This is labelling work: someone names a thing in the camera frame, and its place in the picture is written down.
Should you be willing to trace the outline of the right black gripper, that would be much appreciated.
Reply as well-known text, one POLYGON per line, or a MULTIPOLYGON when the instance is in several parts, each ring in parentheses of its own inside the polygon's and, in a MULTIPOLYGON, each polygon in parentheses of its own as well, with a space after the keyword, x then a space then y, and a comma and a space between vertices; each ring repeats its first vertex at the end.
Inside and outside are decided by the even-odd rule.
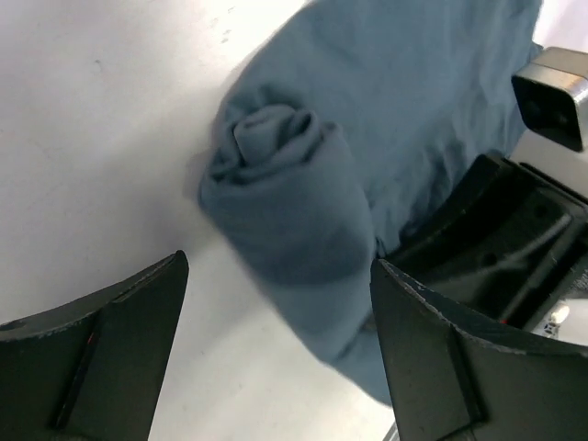
POLYGON ((385 259, 433 291, 530 331, 586 256, 586 235, 585 196, 491 153, 385 259))

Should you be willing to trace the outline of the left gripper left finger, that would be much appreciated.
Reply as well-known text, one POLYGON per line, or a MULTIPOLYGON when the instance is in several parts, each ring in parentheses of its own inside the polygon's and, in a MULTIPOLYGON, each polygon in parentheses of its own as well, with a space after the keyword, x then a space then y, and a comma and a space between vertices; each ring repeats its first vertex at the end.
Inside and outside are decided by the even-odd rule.
POLYGON ((1 326, 4 440, 146 440, 188 279, 178 251, 1 326))

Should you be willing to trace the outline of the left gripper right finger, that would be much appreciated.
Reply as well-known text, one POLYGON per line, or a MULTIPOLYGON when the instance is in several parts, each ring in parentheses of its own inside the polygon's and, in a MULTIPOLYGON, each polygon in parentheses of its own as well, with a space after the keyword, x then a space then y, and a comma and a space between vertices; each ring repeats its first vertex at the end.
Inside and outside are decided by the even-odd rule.
POLYGON ((587 350, 499 323, 379 260, 371 298, 403 440, 584 440, 587 350))

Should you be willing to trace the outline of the dark teal t-shirt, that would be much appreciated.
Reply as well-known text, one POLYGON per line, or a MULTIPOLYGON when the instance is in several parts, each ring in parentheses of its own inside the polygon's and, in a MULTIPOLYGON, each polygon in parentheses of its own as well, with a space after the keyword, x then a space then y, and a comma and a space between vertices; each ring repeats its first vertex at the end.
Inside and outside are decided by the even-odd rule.
POLYGON ((315 1, 222 100, 198 203, 297 337, 390 402, 370 267, 524 124, 538 1, 315 1))

